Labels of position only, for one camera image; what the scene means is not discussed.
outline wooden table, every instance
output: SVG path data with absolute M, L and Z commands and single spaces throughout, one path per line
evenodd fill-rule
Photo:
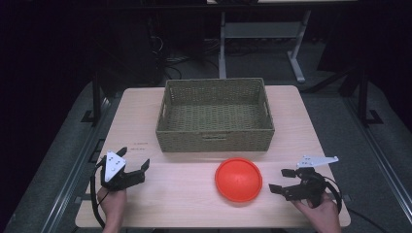
M 127 160 L 126 172 L 138 170 L 146 159 L 151 160 L 146 181 L 127 190 L 124 227 L 310 226 L 306 217 L 292 203 L 281 195 L 272 194 L 268 187 L 269 183 L 283 186 L 298 184 L 298 178 L 282 177 L 281 169 L 295 169 L 297 161 L 304 154 L 324 155 L 294 86 L 266 87 L 276 130 L 267 152 L 161 152 L 155 127 L 163 90 L 163 87 L 126 90 L 102 150 L 102 155 L 105 155 L 107 150 L 117 151 L 128 147 L 124 157 Z M 253 201 L 234 203 L 218 193 L 214 180 L 216 169 L 221 162 L 233 156 L 248 158 L 260 169 L 263 187 Z M 328 166 L 316 170 L 333 179 Z M 345 205 L 340 221 L 342 226 L 350 224 Z M 82 202 L 76 224 L 79 227 L 99 227 L 90 201 Z

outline white plastic part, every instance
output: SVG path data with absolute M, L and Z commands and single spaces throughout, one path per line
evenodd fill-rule
M 109 182 L 126 165 L 126 160 L 112 151 L 107 151 L 104 180 Z
M 316 167 L 332 162 L 337 162 L 339 159 L 334 157 L 318 157 L 318 156 L 310 156 L 310 155 L 303 155 L 303 158 L 297 163 L 298 168 L 302 167 Z

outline basket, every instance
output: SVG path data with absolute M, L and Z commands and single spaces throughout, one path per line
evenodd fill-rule
M 163 152 L 267 151 L 275 132 L 263 79 L 167 81 L 156 126 Z

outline white metal desk leg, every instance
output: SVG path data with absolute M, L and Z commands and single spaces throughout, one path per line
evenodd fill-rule
M 226 61 L 224 59 L 224 12 L 221 22 L 221 52 L 219 54 L 219 79 L 226 79 Z
M 300 24 L 299 31 L 296 36 L 296 45 L 292 51 L 288 51 L 288 58 L 293 68 L 294 75 L 296 76 L 298 83 L 305 83 L 305 78 L 303 77 L 302 70 L 300 69 L 299 63 L 296 60 L 297 53 L 299 52 L 300 45 L 302 44 L 303 36 L 305 35 L 306 26 L 309 21 L 311 11 L 306 11 L 303 20 Z

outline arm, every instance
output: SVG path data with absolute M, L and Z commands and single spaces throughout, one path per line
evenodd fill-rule
M 321 205 L 312 209 L 312 204 L 304 205 L 301 201 L 292 201 L 319 233 L 341 233 L 339 215 L 336 204 L 324 192 Z
M 103 229 L 103 233 L 120 232 L 127 202 L 126 189 L 109 192 L 107 188 L 101 187 L 97 192 L 97 199 L 106 215 L 106 226 Z

